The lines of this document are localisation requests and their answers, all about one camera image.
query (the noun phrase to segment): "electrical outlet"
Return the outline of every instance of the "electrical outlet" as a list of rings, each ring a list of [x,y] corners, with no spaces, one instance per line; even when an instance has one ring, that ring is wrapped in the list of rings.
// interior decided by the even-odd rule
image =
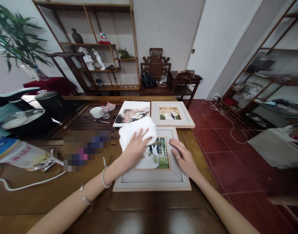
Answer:
[[[213,96],[213,100],[217,101],[220,98],[220,94],[219,93],[215,93]]]

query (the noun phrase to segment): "picture frame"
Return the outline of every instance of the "picture frame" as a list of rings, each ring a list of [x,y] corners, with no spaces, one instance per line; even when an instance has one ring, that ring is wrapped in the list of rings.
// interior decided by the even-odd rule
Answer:
[[[195,124],[182,101],[151,102],[151,118],[157,126],[195,128]]]
[[[169,144],[170,138],[178,139],[175,127],[157,126],[158,138],[167,139],[168,169],[130,169],[115,180],[113,192],[132,191],[190,191],[189,178],[181,171],[180,166],[172,153],[174,148]]]

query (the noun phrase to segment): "stone figurine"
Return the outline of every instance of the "stone figurine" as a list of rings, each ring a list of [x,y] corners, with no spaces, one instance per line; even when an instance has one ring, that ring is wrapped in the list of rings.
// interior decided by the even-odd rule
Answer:
[[[92,49],[92,50],[93,50],[93,52],[94,52],[94,55],[96,55],[96,58],[97,58],[98,63],[101,65],[100,70],[104,71],[104,70],[106,69],[106,67],[105,67],[104,64],[103,64],[103,62],[102,62],[102,60],[101,60],[101,57],[100,57],[99,53],[98,53],[97,51],[95,51],[94,49]]]
[[[88,70],[94,70],[94,69],[95,69],[95,66],[93,65],[93,63],[94,63],[95,61],[93,61],[93,60],[91,59],[91,56],[88,55],[87,50],[86,50],[84,47],[80,47],[80,48],[78,49],[78,52],[84,52],[85,55],[84,55],[83,59],[84,59],[86,65],[87,65]]]

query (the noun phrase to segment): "white cup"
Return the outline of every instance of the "white cup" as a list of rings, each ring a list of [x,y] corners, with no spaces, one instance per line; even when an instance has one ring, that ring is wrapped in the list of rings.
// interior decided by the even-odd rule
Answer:
[[[103,110],[101,107],[94,107],[89,112],[95,119],[99,119],[103,116]]]

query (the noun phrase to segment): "hand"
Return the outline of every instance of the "hand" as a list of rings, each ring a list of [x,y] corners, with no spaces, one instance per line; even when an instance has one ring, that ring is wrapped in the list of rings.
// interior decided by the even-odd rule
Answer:
[[[145,151],[148,142],[151,140],[151,138],[146,139],[142,141],[143,136],[148,132],[149,129],[147,129],[144,134],[143,129],[140,130],[139,134],[135,132],[132,136],[132,139],[128,143],[126,149],[121,154],[121,156],[118,158],[120,161],[120,167],[122,169],[122,173],[125,173],[130,168],[135,166],[137,162],[140,160],[141,156],[143,155],[143,152]]]
[[[172,149],[174,157],[175,158],[177,158],[178,156],[180,157],[177,159],[177,161],[182,171],[184,172],[184,174],[189,178],[191,178],[192,180],[194,180],[196,176],[200,174],[200,171],[197,168],[190,151],[186,149],[183,143],[181,143],[179,140],[176,140],[174,138],[171,138],[169,140],[169,143],[172,146],[176,147],[181,152],[182,157],[180,157],[180,154],[176,149]]]

